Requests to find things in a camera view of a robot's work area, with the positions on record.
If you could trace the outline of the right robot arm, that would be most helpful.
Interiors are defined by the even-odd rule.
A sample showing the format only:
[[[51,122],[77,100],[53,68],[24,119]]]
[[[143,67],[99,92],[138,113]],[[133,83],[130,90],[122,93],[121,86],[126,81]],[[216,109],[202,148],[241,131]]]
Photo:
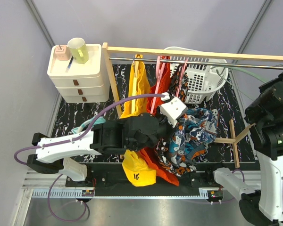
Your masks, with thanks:
[[[239,203],[255,226],[283,225],[283,73],[259,87],[260,95],[245,110],[260,165],[261,189],[238,179],[228,168],[214,170],[214,181]]]

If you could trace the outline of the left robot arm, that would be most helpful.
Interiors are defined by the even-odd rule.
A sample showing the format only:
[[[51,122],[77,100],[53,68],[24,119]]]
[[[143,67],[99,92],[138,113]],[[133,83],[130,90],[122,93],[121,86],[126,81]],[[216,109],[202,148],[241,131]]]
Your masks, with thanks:
[[[139,151],[154,147],[162,138],[170,138],[177,126],[177,119],[163,114],[138,116],[106,121],[93,126],[90,131],[64,137],[49,138],[34,135],[34,154],[27,158],[27,166],[38,173],[60,173],[72,181],[85,181],[88,168],[72,159],[78,155],[124,154],[126,150]]]

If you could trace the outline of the blue patterned shorts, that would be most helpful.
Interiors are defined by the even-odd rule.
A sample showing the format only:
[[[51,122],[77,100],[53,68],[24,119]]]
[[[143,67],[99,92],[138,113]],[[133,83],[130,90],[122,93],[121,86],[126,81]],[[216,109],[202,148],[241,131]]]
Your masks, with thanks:
[[[178,119],[179,126],[171,138],[160,147],[160,163],[180,177],[195,171],[195,159],[207,152],[207,145],[217,137],[217,109],[189,109]]]

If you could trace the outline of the mint green hanger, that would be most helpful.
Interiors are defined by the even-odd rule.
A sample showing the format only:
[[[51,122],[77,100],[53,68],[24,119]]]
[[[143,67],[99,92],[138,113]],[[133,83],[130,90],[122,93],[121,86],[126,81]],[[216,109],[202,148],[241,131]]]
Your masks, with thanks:
[[[232,75],[234,76],[233,71],[239,71],[242,72],[244,74],[247,74],[253,78],[255,78],[256,80],[262,82],[262,83],[267,83],[267,80],[264,80],[262,77],[260,77],[259,75],[249,72],[245,69],[242,68],[238,68],[238,67],[222,67],[222,71],[220,72],[218,70],[219,66],[211,66],[210,69],[215,69],[216,68],[216,73],[217,75],[221,78],[221,80],[224,80],[225,82],[227,82],[228,84],[230,84],[233,88],[235,88],[237,91],[239,91],[241,94],[243,94],[244,96],[246,96],[248,99],[253,100],[251,97],[249,97],[247,94],[245,94],[244,92],[242,92],[240,89],[238,89],[236,86],[234,86],[232,83],[230,83],[224,76],[223,76],[223,72],[225,69],[229,69],[232,73]]]

